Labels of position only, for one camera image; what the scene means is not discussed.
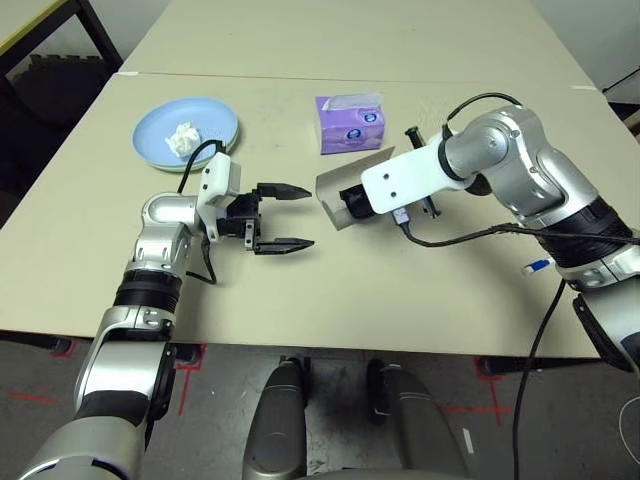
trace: crumpled tissue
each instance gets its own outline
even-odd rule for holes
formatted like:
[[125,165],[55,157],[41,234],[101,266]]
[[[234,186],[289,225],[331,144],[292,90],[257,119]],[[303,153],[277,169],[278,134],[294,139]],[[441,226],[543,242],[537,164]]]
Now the crumpled tissue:
[[169,138],[164,139],[176,157],[186,157],[200,145],[200,134],[191,122],[181,123]]

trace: black cable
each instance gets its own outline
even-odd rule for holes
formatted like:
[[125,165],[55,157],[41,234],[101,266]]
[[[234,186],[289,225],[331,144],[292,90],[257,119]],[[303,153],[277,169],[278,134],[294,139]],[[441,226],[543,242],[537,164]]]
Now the black cable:
[[447,117],[447,122],[450,122],[451,120],[453,120],[453,117],[458,115],[462,111],[462,109],[468,107],[473,102],[482,100],[483,98],[501,98],[503,100],[506,100],[507,102],[513,103],[514,105],[522,105],[522,103],[520,103],[519,100],[516,100],[514,97],[512,97],[511,95],[507,95],[506,93],[500,93],[500,92],[481,93],[480,95],[471,97],[465,100],[464,102],[462,102],[460,105],[458,105]]
[[493,235],[495,233],[520,233],[522,235],[533,235],[537,237],[547,237],[547,238],[584,238],[584,239],[590,239],[590,240],[600,240],[603,242],[610,242],[610,243],[621,243],[621,244],[631,243],[634,245],[640,245],[640,238],[618,237],[618,236],[612,236],[612,235],[599,235],[596,233],[549,232],[549,231],[534,230],[531,228],[523,228],[523,227],[520,227],[519,225],[516,225],[515,223],[502,223],[500,225],[494,225],[484,230],[468,233],[467,235],[462,235],[460,237],[455,237],[449,240],[443,240],[440,242],[428,242],[426,240],[421,240],[413,236],[409,228],[409,222],[401,223],[398,226],[402,229],[402,233],[404,233],[405,237],[407,237],[409,241],[415,243],[416,245],[420,245],[422,247],[427,247],[427,248],[448,247],[450,245],[456,245],[458,243],[467,242],[469,240],[474,240],[480,237],[486,237],[487,235]]
[[451,129],[449,128],[449,122],[453,120],[453,118],[456,115],[458,115],[464,108],[468,107],[473,102],[482,100],[483,98],[501,98],[514,105],[522,105],[522,103],[520,103],[519,100],[515,99],[511,95],[507,95],[506,93],[500,93],[500,92],[486,92],[486,93],[481,93],[479,95],[476,95],[475,97],[471,97],[465,100],[464,102],[462,102],[456,108],[454,108],[453,111],[447,116],[447,121],[444,122],[444,125],[442,125],[442,138],[444,140],[448,140],[451,136],[453,136],[453,133],[451,133]]
[[189,160],[187,161],[187,165],[184,168],[184,173],[182,174],[180,185],[178,185],[178,193],[182,193],[182,190],[184,190],[184,186],[187,184],[187,178],[189,178],[189,173],[191,173],[193,162],[196,161],[196,158],[198,157],[198,155],[200,155],[200,152],[202,152],[202,150],[207,148],[209,145],[215,145],[216,152],[226,153],[224,143],[222,143],[220,140],[205,140],[200,145],[198,145],[198,148],[193,151],[193,153],[189,157]]
[[207,267],[207,272],[209,272],[209,277],[207,278],[203,275],[200,275],[196,272],[187,272],[189,277],[193,277],[201,282],[208,283],[209,285],[215,285],[218,283],[218,279],[216,278],[216,273],[213,271],[213,265],[211,265],[211,258],[209,257],[209,252],[211,250],[211,242],[207,238],[206,232],[202,235],[202,241],[200,242],[200,249],[202,251],[202,259],[204,260],[204,265]]
[[[189,160],[187,161],[187,165],[184,168],[184,173],[182,174],[180,185],[178,185],[178,193],[181,194],[182,191],[184,190],[184,186],[187,183],[187,178],[189,178],[189,173],[191,172],[191,167],[193,166],[193,162],[196,161],[196,158],[198,157],[198,155],[200,155],[200,152],[202,152],[209,145],[216,146],[216,153],[217,152],[226,153],[224,143],[220,140],[205,140],[200,145],[198,145],[198,148],[196,148],[193,151],[193,153],[189,157]],[[209,272],[210,278],[207,278],[196,272],[187,272],[187,275],[189,277],[193,277],[202,282],[208,283],[209,285],[215,285],[216,283],[218,283],[218,279],[216,278],[216,274],[213,270],[213,265],[211,265],[211,258],[209,257],[209,252],[211,250],[211,242],[209,242],[209,238],[207,238],[206,229],[202,235],[202,242],[200,242],[200,250],[202,251],[202,260],[204,261],[205,267],[207,267],[207,272]]]
[[529,356],[524,364],[522,369],[522,376],[520,377],[520,386],[518,387],[518,395],[516,396],[516,405],[513,409],[513,426],[511,430],[511,449],[513,451],[513,480],[520,480],[520,457],[518,451],[518,427],[520,426],[520,411],[522,410],[522,400],[524,398],[524,390],[527,386],[527,379],[529,378],[529,373],[531,372],[531,368],[533,367],[533,360],[536,356],[536,351],[538,350],[538,345],[540,345],[540,340],[542,340],[542,334],[544,333],[549,320],[551,319],[551,315],[553,315],[553,311],[558,306],[560,302],[560,297],[562,297],[562,292],[564,292],[564,287],[566,286],[566,282],[560,280],[560,285],[558,285],[558,290],[556,291],[555,297],[551,301],[551,305],[547,310],[547,313],[544,315],[542,319],[542,323],[538,328],[538,332],[536,333],[536,338],[533,340],[533,344],[531,345],[531,351],[529,352]]

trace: tissue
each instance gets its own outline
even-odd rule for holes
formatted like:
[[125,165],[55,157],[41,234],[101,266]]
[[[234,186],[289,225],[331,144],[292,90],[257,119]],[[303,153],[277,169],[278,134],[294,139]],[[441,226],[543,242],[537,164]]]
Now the tissue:
[[164,139],[176,157],[186,157],[200,145],[200,134],[191,122],[181,123],[169,138]]
[[385,125],[381,98],[379,93],[316,97],[321,153],[380,148]]

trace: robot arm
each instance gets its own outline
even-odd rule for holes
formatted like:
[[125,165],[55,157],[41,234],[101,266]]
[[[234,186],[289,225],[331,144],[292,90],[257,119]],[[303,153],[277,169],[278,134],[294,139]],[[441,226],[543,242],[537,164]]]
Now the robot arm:
[[574,310],[602,358],[627,371],[640,366],[640,246],[634,232],[561,152],[547,142],[539,118],[520,105],[481,115],[464,131],[362,173],[373,211],[402,207],[444,190],[490,191],[525,228],[544,233],[629,238],[620,244],[584,237],[538,236],[558,273],[579,292]]
[[219,151],[204,169],[197,197],[162,193],[144,205],[142,231],[76,382],[75,418],[49,437],[21,480],[138,477],[153,423],[169,407],[176,356],[170,341],[193,237],[202,235],[207,245],[238,237],[256,254],[313,245],[296,238],[262,241],[258,213],[262,197],[295,200],[309,192],[258,184],[239,195],[239,186],[240,167]]

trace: black rubber joint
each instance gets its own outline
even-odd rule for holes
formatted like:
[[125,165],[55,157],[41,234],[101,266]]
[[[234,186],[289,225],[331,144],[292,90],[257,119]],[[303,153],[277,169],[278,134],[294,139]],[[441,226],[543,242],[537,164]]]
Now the black rubber joint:
[[174,313],[181,286],[182,280],[171,273],[131,270],[124,274],[113,305],[140,305]]
[[[631,238],[633,233],[602,197],[596,198],[588,206],[565,218],[561,222],[545,228],[547,232],[593,233]],[[549,252],[558,266],[577,267],[599,260],[620,248],[620,244],[585,238],[542,238],[540,245]]]

